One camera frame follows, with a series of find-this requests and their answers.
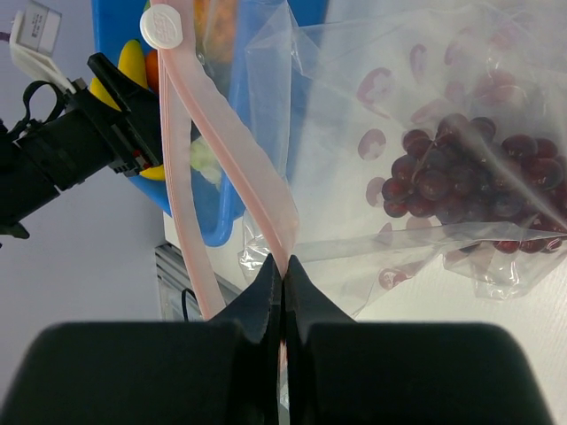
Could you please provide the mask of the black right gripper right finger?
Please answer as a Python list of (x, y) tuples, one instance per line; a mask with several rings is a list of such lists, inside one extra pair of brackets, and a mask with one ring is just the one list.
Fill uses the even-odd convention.
[(315, 324), (355, 323), (321, 292), (309, 278), (299, 259), (292, 255), (283, 279), (285, 341), (305, 343)]

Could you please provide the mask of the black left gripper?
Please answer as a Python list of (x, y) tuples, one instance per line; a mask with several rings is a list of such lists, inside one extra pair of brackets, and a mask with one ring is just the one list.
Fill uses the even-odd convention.
[[(130, 80), (102, 53), (88, 66), (117, 109), (87, 89), (63, 92), (34, 81), (24, 90), (23, 119), (1, 128), (1, 233), (28, 239), (22, 221), (104, 167), (132, 177), (163, 163), (159, 100)], [(31, 113), (35, 92), (48, 87), (55, 104), (47, 119)]]

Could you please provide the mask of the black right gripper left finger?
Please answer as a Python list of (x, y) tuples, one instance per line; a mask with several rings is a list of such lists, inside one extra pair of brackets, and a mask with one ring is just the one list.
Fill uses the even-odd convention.
[(283, 278), (269, 254), (253, 282), (209, 323), (236, 323), (252, 344), (281, 341)]

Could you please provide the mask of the white green napa cabbage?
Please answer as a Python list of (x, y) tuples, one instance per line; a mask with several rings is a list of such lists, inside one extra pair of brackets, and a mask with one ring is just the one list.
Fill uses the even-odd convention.
[(221, 188), (221, 166), (202, 136), (190, 144), (190, 167), (199, 172), (217, 190)]

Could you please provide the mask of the clear zip top bag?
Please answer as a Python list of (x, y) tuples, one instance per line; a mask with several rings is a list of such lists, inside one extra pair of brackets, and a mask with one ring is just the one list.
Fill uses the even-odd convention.
[[(566, 4), (563, 1), (426, 2), (357, 19), (301, 27), (276, 23), (249, 43), (250, 122), (282, 141), (269, 153), (291, 192), (297, 232), (278, 252), (250, 209), (243, 245), (227, 255), (248, 284), (272, 254), (285, 272), (292, 255), (312, 281), (349, 314), (437, 257), (474, 281), (480, 297), (523, 296), (566, 260), (493, 247), (546, 238), (512, 223), (443, 226), (436, 219), (388, 216), (381, 188), (415, 128), (435, 135), (459, 113), (484, 116), (497, 137), (545, 136), (566, 157)], [(206, 245), (179, 246), (201, 314), (225, 306)]]

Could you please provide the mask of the purple grape bunch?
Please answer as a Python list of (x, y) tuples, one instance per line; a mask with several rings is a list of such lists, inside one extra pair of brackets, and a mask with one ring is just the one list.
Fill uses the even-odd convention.
[(505, 254), (551, 254), (566, 244), (566, 157), (545, 136), (497, 137), (495, 122), (454, 113), (435, 135), (415, 128), (401, 139), (403, 155), (381, 188), (385, 213), (436, 219), (441, 225), (512, 223), (548, 233), (501, 240)]

